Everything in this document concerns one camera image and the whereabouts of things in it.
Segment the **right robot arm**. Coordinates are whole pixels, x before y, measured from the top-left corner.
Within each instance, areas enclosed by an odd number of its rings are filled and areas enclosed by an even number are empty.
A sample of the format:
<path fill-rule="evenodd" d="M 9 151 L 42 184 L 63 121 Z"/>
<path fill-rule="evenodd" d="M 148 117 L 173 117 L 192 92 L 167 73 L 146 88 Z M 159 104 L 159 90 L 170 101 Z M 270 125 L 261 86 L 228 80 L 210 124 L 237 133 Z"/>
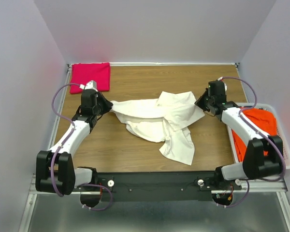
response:
<path fill-rule="evenodd" d="M 215 169 L 215 179 L 231 181 L 236 179 L 273 182 L 281 180 L 286 173 L 283 158 L 283 140 L 271 136 L 256 126 L 244 115 L 244 107 L 227 100 L 226 85 L 223 77 L 208 83 L 208 87 L 195 105 L 210 112 L 230 127 L 246 144 L 242 162 L 220 166 Z"/>

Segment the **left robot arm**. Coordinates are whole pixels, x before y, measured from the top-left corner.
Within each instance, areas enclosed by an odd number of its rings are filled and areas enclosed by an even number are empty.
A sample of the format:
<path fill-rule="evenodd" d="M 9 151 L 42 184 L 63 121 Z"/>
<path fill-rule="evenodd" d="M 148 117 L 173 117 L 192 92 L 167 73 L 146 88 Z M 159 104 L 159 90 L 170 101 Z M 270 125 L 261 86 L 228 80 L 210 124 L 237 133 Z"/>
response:
<path fill-rule="evenodd" d="M 69 195 L 78 186 L 98 184 L 95 168 L 73 165 L 73 156 L 84 139 L 89 136 L 98 120 L 110 112 L 113 104 L 94 87 L 84 88 L 81 103 L 70 126 L 62 138 L 47 151 L 36 157 L 35 188 L 40 192 Z"/>

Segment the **white t shirt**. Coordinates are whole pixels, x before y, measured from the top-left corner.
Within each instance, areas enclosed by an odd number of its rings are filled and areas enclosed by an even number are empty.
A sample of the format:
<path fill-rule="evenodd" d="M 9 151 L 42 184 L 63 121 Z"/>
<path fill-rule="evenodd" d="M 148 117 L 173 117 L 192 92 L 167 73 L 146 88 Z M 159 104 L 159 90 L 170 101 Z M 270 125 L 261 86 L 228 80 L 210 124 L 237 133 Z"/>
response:
<path fill-rule="evenodd" d="M 189 126 L 205 116 L 189 92 L 161 92 L 157 99 L 113 101 L 112 112 L 133 135 L 163 145 L 160 153 L 173 161 L 191 165 L 195 146 Z"/>

